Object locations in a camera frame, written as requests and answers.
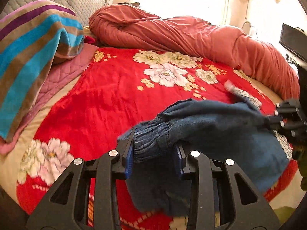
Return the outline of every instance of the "striped towel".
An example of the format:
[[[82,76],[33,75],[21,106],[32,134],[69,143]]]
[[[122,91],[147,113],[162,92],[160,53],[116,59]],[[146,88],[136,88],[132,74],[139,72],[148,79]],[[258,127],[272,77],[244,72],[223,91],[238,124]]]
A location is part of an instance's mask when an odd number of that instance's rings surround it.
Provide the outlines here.
[[[52,64],[83,48],[76,14],[48,0],[28,3],[0,20],[0,136],[11,142]]]

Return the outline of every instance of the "green fabric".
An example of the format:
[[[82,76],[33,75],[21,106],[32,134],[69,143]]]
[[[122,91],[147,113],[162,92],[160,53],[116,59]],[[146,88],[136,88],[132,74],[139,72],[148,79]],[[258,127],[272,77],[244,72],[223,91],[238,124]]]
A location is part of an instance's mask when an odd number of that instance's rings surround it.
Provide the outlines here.
[[[297,147],[297,150],[301,151],[299,158],[297,159],[298,170],[303,177],[300,187],[303,191],[307,191],[307,152],[304,147]]]
[[[291,207],[281,207],[275,209],[274,213],[277,215],[279,222],[282,225],[290,218],[294,211],[295,209]]]

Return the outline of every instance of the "red blanket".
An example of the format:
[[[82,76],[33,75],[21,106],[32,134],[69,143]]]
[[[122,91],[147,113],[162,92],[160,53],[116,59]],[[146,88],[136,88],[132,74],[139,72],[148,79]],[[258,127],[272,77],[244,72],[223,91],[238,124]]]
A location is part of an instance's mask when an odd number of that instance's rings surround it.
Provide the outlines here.
[[[17,186],[21,207],[30,214],[74,158],[100,157],[116,147],[117,137],[127,129],[153,119],[178,100],[235,102],[224,88],[227,80],[253,96],[264,114],[274,111],[265,95],[225,64],[179,53],[99,49],[75,87],[51,108],[23,156]],[[278,184],[266,193],[267,200],[289,184],[296,170],[296,163],[290,162]],[[124,181],[118,181],[117,192],[124,229],[169,229],[169,217],[134,208]],[[93,186],[90,195],[92,224]]]
[[[110,46],[206,57],[239,67],[284,100],[299,97],[298,78],[280,52],[237,27],[212,25],[191,16],[161,19],[125,4],[98,9],[89,24],[99,40]]]

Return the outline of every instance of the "red floral blanket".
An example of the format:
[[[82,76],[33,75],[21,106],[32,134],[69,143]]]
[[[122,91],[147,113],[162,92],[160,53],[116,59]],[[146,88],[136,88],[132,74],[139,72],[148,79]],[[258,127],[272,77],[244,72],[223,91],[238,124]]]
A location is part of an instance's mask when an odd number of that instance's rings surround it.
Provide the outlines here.
[[[224,88],[227,80],[246,91],[262,113],[274,111],[275,105],[260,90],[225,64],[180,53],[98,49],[75,87],[52,107],[22,158],[17,185],[21,207],[30,214],[74,158],[100,157],[116,147],[119,135],[178,100],[235,102]],[[296,170],[291,161],[266,193],[268,201],[290,183]],[[142,214],[134,208],[124,181],[117,182],[117,192],[124,229],[169,229],[171,218],[161,212]],[[89,224],[93,201],[91,186]]]

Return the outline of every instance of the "metal screw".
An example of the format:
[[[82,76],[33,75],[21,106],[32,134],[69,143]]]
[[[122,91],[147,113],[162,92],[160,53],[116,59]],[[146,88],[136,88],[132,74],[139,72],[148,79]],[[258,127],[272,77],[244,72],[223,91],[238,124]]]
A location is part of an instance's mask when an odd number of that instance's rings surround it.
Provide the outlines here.
[[[201,155],[197,150],[192,150],[192,151],[190,152],[190,154],[191,154],[191,156],[194,156],[194,157],[198,157],[198,156]]]
[[[117,155],[118,155],[117,150],[110,150],[109,151],[109,156],[117,156]]]
[[[83,160],[81,158],[77,158],[74,160],[74,164],[79,165],[83,162]]]
[[[234,160],[232,160],[232,159],[227,159],[225,162],[226,162],[226,164],[228,164],[229,166],[234,165]]]

